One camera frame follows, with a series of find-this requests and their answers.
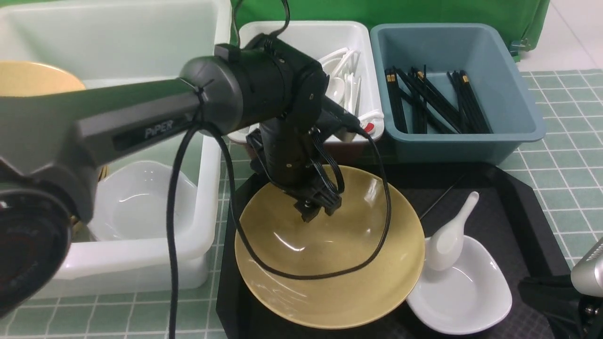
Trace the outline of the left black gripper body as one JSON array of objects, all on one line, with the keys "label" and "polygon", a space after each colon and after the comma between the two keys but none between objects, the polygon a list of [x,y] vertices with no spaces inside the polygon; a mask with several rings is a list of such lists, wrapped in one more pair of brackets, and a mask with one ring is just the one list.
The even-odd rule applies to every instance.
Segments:
[{"label": "left black gripper body", "polygon": [[252,169],[295,200],[304,222],[341,207],[344,179],[324,143],[332,136],[353,141],[360,120],[327,97],[299,99],[277,118],[251,129],[246,139],[256,154]]}]

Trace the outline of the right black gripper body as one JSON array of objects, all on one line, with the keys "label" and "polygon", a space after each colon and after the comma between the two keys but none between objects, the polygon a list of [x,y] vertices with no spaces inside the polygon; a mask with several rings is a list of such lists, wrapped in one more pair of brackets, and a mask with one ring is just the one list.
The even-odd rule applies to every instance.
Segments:
[{"label": "right black gripper body", "polygon": [[569,275],[526,277],[518,284],[522,302],[547,318],[556,339],[601,339],[602,298],[577,291]]}]

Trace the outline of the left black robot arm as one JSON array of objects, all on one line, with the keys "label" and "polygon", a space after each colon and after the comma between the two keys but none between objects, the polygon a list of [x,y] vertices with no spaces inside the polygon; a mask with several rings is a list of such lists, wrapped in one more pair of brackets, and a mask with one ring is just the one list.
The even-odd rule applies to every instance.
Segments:
[{"label": "left black robot arm", "polygon": [[320,144],[351,141],[360,122],[326,95],[321,64],[275,34],[245,47],[218,44],[176,79],[1,99],[1,316],[59,271],[71,217],[91,221],[99,170],[184,133],[179,169],[197,132],[220,141],[254,124],[272,183],[295,198],[304,221],[341,193],[313,164]]}]

